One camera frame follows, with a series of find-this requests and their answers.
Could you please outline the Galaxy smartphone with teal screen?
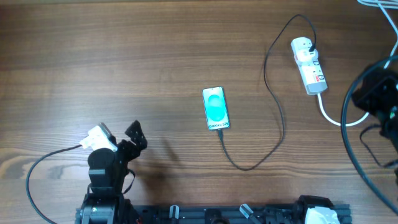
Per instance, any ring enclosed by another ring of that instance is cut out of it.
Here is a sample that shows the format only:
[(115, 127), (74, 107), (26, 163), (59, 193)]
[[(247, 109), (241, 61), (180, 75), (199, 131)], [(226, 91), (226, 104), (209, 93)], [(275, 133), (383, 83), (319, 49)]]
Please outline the Galaxy smartphone with teal screen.
[(216, 86), (202, 90), (206, 123), (210, 131), (230, 127), (224, 88)]

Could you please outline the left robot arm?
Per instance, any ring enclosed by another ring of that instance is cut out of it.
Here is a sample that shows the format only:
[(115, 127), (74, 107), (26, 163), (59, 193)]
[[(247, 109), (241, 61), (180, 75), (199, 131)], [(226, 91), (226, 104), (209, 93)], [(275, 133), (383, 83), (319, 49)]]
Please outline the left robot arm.
[(147, 148), (147, 140), (141, 124), (135, 120), (125, 131), (130, 140), (116, 142), (116, 138), (104, 123), (88, 131), (80, 141), (83, 148), (92, 148), (88, 156), (91, 183), (80, 208), (76, 210), (75, 223), (113, 224), (141, 223), (142, 218), (131, 201), (124, 198), (132, 187), (123, 189), (124, 179), (134, 171), (128, 163), (139, 157)]

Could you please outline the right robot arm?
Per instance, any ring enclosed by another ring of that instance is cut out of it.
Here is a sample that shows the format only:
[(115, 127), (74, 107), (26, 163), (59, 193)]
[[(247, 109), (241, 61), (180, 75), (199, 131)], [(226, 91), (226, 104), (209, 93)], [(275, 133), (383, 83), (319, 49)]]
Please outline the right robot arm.
[(380, 135), (390, 140), (393, 147), (397, 149), (397, 73), (383, 69), (378, 64), (366, 68), (346, 92), (340, 116), (341, 137), (354, 168), (377, 198), (397, 213), (397, 206), (368, 177), (351, 147), (346, 130), (346, 115), (350, 100), (355, 107), (377, 118), (379, 124), (375, 124), (374, 127), (379, 128)]

